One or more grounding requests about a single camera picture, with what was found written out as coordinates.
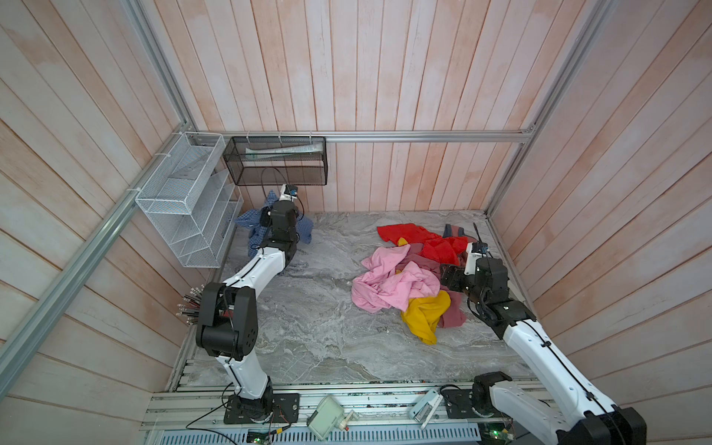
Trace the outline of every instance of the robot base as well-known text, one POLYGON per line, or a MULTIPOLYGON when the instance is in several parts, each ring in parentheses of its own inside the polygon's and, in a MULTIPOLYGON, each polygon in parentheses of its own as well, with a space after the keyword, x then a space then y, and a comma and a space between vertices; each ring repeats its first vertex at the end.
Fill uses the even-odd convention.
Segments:
MULTIPOLYGON (((299 418, 299 394, 274 394, 272 396, 272 422, 279 424, 286 421, 294 424, 299 418)), ((255 421, 250 418, 240 401, 237 394, 232 394, 227 401, 227 409, 223 422, 228 425, 232 424, 254 424, 255 421)))

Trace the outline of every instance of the black wire basket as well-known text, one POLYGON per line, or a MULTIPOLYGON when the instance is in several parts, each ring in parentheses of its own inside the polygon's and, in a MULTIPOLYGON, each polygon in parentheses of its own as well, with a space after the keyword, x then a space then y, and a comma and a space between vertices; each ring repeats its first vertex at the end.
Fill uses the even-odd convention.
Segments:
POLYGON ((324 137, 234 136, 223 154, 236 185, 326 185, 324 137))

